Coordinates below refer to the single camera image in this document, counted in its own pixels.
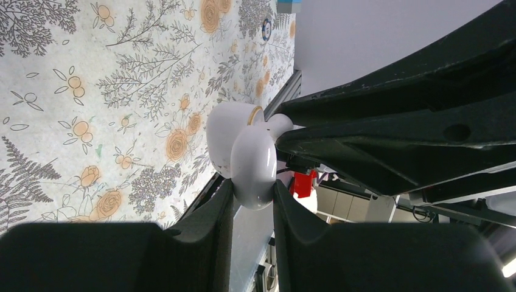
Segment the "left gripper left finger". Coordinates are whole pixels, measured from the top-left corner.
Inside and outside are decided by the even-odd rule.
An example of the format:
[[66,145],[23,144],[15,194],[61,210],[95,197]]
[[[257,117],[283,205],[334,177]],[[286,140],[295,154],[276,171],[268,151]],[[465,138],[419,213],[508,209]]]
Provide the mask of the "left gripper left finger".
[[167,291],[228,291],[233,183],[223,180],[205,204],[164,230]]

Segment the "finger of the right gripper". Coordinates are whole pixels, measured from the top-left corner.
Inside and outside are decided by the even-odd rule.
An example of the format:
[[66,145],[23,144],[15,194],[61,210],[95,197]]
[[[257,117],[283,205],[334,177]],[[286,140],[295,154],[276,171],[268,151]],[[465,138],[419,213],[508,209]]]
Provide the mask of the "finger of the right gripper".
[[515,162],[515,106],[471,104],[311,126],[284,133],[276,145],[394,196]]
[[417,52],[345,85],[283,103],[305,127],[466,105],[515,106],[515,2],[502,1]]

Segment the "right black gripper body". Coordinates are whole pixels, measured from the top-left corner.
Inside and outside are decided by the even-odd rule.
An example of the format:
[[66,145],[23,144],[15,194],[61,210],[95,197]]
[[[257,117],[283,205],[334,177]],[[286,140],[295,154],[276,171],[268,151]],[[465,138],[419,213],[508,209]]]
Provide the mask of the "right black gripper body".
[[515,227],[515,162],[416,190],[413,206]]

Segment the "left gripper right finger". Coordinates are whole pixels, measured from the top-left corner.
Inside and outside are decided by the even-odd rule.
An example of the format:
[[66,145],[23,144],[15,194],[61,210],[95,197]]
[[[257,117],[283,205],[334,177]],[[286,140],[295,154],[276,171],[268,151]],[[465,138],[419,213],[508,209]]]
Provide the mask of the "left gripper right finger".
[[297,202],[281,180],[273,186],[273,221],[281,291],[362,291],[344,265],[327,224]]

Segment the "white earbud case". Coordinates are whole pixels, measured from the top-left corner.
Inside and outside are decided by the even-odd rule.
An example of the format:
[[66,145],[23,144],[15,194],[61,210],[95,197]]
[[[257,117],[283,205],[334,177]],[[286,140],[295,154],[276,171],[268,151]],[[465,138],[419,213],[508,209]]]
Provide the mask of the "white earbud case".
[[251,210],[262,210],[273,200],[277,155],[266,121],[261,106],[224,102],[213,108],[206,122],[212,165],[232,181],[237,201]]

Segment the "white earbud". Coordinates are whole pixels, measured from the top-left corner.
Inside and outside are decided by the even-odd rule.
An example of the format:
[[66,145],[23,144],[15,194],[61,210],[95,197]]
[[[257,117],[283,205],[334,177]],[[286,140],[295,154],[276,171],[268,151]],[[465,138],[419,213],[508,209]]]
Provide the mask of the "white earbud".
[[276,142],[281,135],[292,131],[295,126],[288,116],[284,114],[274,114],[264,123],[264,127]]

